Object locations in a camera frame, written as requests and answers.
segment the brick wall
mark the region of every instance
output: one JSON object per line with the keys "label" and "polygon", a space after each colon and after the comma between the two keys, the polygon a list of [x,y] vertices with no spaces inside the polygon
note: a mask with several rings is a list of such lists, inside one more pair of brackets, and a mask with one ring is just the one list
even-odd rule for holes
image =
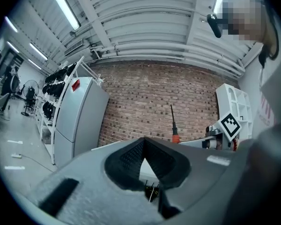
{"label": "brick wall", "polygon": [[172,138],[173,106],[181,140],[205,136],[206,126],[218,120],[215,89],[233,80],[192,66],[147,61],[96,66],[105,79],[110,99],[101,127],[99,146],[149,136]]}

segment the fan base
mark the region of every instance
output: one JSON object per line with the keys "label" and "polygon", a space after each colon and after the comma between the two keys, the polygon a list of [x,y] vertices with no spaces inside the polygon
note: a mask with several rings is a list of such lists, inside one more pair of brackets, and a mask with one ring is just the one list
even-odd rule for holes
{"label": "fan base", "polygon": [[26,117],[29,117],[29,114],[26,113],[26,112],[21,112],[22,115],[26,116]]}

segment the gray refrigerator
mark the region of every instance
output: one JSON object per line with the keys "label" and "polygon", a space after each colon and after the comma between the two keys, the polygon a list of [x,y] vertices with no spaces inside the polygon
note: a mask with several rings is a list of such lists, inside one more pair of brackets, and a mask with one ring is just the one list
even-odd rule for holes
{"label": "gray refrigerator", "polygon": [[[80,80],[80,86],[72,85]],[[57,167],[73,157],[96,148],[109,95],[92,77],[73,78],[70,82],[56,122],[54,160]]]}

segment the red sticker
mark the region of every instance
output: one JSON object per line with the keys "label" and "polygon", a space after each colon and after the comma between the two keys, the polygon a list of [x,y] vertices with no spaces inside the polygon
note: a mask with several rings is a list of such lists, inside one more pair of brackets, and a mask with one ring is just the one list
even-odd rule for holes
{"label": "red sticker", "polygon": [[77,88],[79,88],[80,85],[80,80],[78,79],[76,82],[74,82],[74,84],[72,85],[72,89],[73,91],[75,91]]}

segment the floor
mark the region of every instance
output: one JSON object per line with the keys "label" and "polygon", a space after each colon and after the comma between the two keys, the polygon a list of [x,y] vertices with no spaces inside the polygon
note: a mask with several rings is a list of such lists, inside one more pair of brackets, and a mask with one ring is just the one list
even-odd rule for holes
{"label": "floor", "polygon": [[[0,118],[0,173],[11,189],[26,195],[57,167],[52,165],[49,153],[39,140],[33,115],[25,117],[21,114],[24,101],[10,100],[9,105],[10,120]],[[11,154],[23,154],[23,157],[13,158]],[[23,166],[25,169],[7,170],[5,166]]]}

